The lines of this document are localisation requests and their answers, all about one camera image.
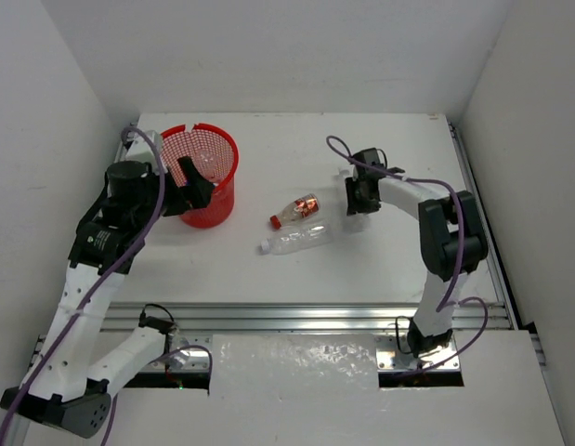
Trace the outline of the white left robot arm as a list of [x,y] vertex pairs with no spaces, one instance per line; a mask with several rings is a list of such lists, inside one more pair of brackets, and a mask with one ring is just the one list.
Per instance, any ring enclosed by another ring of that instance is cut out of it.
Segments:
[[178,159],[175,182],[159,159],[111,164],[98,198],[80,220],[62,296],[35,363],[18,387],[4,391],[7,414],[0,445],[14,416],[89,439],[113,413],[119,391],[148,363],[169,354],[173,321],[140,316],[137,327],[97,362],[91,354],[112,298],[154,223],[206,207],[214,185],[189,156]]

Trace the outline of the clear bottle sideways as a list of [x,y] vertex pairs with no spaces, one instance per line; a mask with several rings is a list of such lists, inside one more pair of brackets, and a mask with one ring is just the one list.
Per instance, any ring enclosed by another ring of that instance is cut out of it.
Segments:
[[331,225],[319,220],[279,230],[261,241],[258,252],[261,255],[283,256],[322,246],[332,241]]

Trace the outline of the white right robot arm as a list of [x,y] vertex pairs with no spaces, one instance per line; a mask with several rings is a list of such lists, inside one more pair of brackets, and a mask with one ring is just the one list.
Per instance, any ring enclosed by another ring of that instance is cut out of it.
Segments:
[[421,258],[427,270],[421,301],[410,318],[408,351],[413,357],[446,346],[462,282],[489,254],[472,193],[388,177],[356,167],[344,180],[346,213],[368,215],[392,205],[418,222]]

